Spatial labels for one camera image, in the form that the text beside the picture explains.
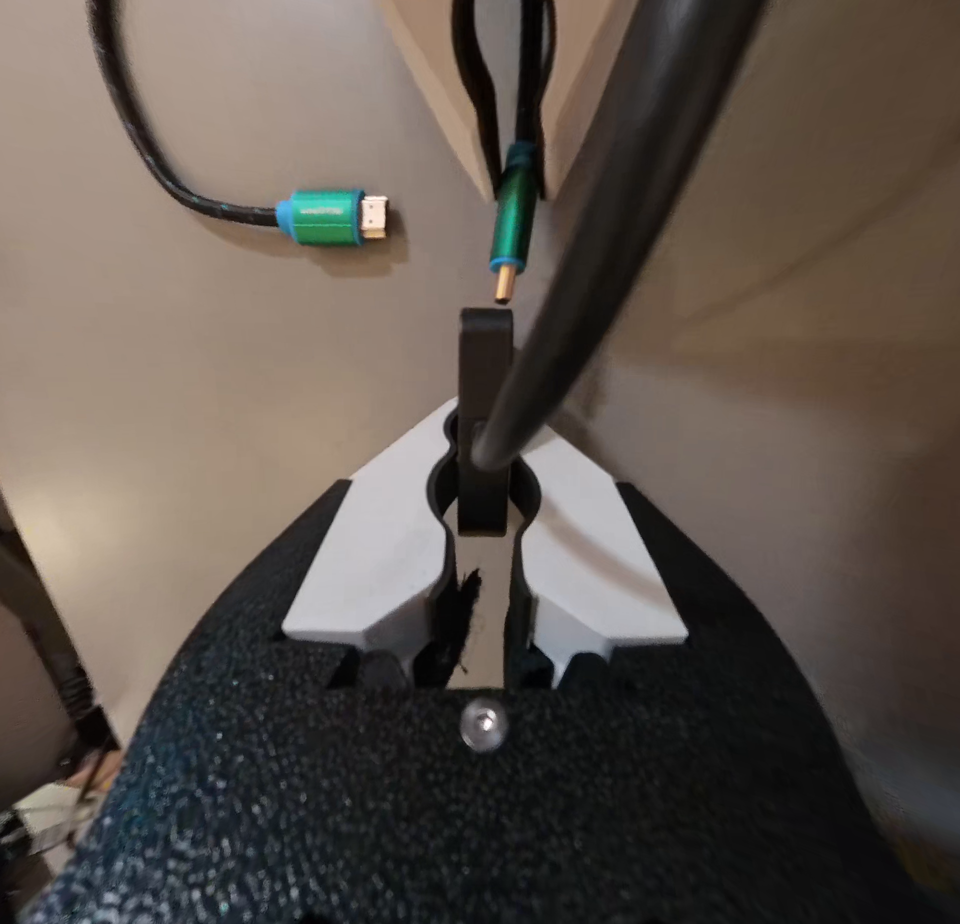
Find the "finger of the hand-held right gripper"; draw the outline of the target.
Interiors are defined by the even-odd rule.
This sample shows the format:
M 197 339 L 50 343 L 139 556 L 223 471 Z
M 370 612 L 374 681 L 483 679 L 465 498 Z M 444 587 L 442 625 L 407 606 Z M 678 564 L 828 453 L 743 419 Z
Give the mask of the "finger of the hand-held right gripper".
M 539 103 L 542 180 L 558 197 L 582 149 L 640 0 L 548 0 L 549 71 Z
M 481 198 L 495 186 L 454 48 L 454 0 L 374 0 L 414 81 Z

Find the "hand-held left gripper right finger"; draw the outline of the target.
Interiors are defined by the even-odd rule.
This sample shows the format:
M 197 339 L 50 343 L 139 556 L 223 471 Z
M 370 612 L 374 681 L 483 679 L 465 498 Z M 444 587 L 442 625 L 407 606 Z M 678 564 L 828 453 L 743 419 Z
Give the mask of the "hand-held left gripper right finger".
M 522 452 L 539 490 L 520 539 L 540 651 L 678 645 L 689 630 L 614 478 L 552 429 Z

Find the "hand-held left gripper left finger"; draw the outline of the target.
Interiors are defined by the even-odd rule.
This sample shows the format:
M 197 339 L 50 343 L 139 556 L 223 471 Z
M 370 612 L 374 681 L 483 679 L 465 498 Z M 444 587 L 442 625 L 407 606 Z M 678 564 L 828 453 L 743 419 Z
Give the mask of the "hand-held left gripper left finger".
M 288 638 L 358 651 L 426 647 L 428 596 L 447 559 L 427 484 L 450 450 L 444 427 L 456 403 L 433 410 L 351 476 L 282 621 Z

